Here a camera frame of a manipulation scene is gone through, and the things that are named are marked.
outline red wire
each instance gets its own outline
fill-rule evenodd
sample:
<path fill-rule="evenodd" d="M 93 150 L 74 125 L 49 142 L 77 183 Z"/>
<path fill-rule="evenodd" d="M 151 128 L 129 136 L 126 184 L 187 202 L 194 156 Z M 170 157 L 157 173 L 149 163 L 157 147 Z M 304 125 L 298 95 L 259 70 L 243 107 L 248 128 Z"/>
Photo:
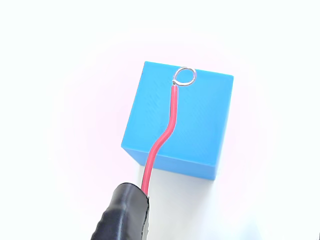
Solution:
<path fill-rule="evenodd" d="M 146 160 L 145 168 L 144 168 L 141 190 L 146 195 L 148 195 L 151 171 L 154 166 L 157 153 L 161 148 L 161 146 L 167 141 L 167 139 L 171 136 L 171 134 L 175 129 L 176 121 L 177 121 L 177 105 L 178 105 L 178 87 L 176 85 L 173 85 L 171 87 L 170 120 L 169 120 L 168 126 L 166 127 L 166 130 L 164 131 L 164 133 L 158 138 L 158 140 L 152 146 L 149 152 L 148 158 Z"/>

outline silver wire loop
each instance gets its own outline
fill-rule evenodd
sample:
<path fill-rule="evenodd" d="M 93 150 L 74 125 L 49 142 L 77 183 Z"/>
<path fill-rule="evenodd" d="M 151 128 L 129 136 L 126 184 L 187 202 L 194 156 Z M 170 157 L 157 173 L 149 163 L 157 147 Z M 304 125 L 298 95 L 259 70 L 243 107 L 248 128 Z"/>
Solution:
<path fill-rule="evenodd" d="M 189 81 L 189 82 L 179 82 L 177 80 L 178 73 L 180 73 L 182 70 L 191 70 L 193 72 L 193 78 L 192 78 L 191 81 Z M 189 86 L 189 85 L 193 84 L 194 81 L 196 80 L 196 77 L 197 77 L 197 72 L 196 72 L 196 70 L 194 68 L 190 68 L 190 67 L 184 66 L 184 67 L 179 68 L 175 72 L 175 74 L 173 75 L 172 82 L 173 82 L 173 85 L 177 84 L 178 86 L 185 87 L 185 86 Z"/>

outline blue cube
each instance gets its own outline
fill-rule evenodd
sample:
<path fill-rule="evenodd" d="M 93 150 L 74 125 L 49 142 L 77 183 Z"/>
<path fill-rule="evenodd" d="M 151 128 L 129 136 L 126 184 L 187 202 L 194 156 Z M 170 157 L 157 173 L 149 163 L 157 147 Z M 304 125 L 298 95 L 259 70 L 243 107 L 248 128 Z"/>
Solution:
<path fill-rule="evenodd" d="M 140 165 L 166 130 L 172 79 L 179 66 L 145 62 L 121 147 Z M 160 148 L 154 168 L 214 180 L 224 140 L 234 77 L 196 70 L 189 86 L 178 86 L 175 129 Z M 177 80 L 189 82 L 184 70 Z"/>

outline cube side face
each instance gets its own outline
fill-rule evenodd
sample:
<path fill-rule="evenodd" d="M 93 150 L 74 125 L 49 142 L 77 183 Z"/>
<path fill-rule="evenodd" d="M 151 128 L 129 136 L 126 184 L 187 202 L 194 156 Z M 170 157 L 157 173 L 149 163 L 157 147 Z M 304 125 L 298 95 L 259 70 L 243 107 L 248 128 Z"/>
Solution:
<path fill-rule="evenodd" d="M 141 166 L 146 165 L 148 153 L 128 148 L 124 148 L 124 150 Z M 159 154 L 155 158 L 153 167 L 155 169 L 165 170 L 202 179 L 214 180 L 216 178 L 216 168 L 213 166 L 202 165 L 190 161 L 183 161 Z"/>
<path fill-rule="evenodd" d="M 178 66 L 153 62 L 144 64 L 121 144 L 123 148 L 148 153 L 166 130 L 172 78 L 178 69 Z M 215 168 L 228 119 L 233 76 L 196 72 L 192 85 L 178 87 L 176 127 L 158 155 Z M 189 82 L 192 72 L 182 71 L 177 79 Z"/>

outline cube top face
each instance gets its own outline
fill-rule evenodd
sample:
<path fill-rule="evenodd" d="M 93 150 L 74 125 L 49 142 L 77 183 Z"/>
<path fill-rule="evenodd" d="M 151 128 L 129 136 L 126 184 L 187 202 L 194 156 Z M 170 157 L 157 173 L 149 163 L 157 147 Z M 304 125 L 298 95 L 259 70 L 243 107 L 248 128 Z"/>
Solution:
<path fill-rule="evenodd" d="M 121 147 L 148 153 L 166 130 L 170 117 L 172 79 L 179 66 L 145 62 Z M 158 155 L 216 166 L 228 119 L 234 77 L 196 70 L 189 86 L 178 86 L 175 129 Z M 184 70 L 177 80 L 189 82 Z"/>

